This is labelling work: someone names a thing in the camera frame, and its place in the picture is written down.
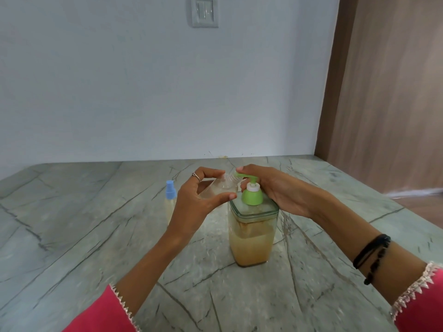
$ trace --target transparent lid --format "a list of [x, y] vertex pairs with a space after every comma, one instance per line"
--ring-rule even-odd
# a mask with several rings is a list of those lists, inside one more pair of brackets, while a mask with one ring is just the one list
[[263, 193], [263, 203], [257, 206], [250, 206], [241, 201], [241, 192], [237, 193], [237, 198], [231, 200], [231, 209], [242, 222], [253, 223], [262, 221], [263, 217], [273, 216], [279, 212], [278, 205]]

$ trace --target marble surface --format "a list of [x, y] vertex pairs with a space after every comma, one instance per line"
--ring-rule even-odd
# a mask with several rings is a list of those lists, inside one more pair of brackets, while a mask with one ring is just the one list
[[[166, 229], [165, 181], [276, 167], [332, 192], [424, 260], [443, 230], [313, 156], [48, 164], [0, 181], [0, 330], [60, 331]], [[136, 315], [146, 331], [395, 331], [388, 304], [310, 219], [282, 213], [268, 263], [240, 268], [211, 213]]]

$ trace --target brown liquid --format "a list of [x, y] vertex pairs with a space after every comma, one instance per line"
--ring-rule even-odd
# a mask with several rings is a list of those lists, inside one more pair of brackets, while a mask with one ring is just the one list
[[238, 228], [229, 228], [229, 242], [237, 264], [248, 267], [268, 261], [274, 228], [265, 221], [238, 225]]

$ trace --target forearm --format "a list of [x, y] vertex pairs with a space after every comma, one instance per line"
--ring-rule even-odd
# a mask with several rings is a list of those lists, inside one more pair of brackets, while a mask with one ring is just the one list
[[150, 294], [169, 263], [185, 247], [182, 239], [166, 232], [158, 243], [117, 284], [119, 296], [133, 315]]
[[[321, 191], [317, 198], [318, 208], [314, 212], [313, 220], [329, 234], [350, 261], [381, 234], [331, 194]], [[367, 276], [376, 259], [377, 254], [374, 253], [361, 266], [359, 270], [364, 276]], [[380, 262], [372, 284], [392, 305], [398, 296], [422, 275], [425, 267], [425, 262], [392, 242]]]

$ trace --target bracelet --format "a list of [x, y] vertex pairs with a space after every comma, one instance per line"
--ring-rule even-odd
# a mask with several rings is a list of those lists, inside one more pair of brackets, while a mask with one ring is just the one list
[[369, 242], [362, 251], [357, 255], [355, 260], [352, 262], [352, 265], [355, 269], [360, 268], [368, 259], [369, 257], [380, 247], [384, 244], [386, 239], [389, 238], [389, 241], [391, 241], [391, 238], [388, 237], [386, 234], [380, 234], [377, 236], [374, 240]]
[[368, 276], [364, 281], [365, 285], [369, 285], [372, 283], [374, 279], [374, 274], [377, 271], [378, 267], [380, 266], [380, 260], [385, 256], [386, 250], [388, 249], [390, 243], [391, 243], [391, 238], [389, 236], [386, 236], [386, 239], [383, 243], [383, 248], [378, 252], [377, 260], [375, 260], [375, 262], [371, 265], [371, 271], [368, 273]]

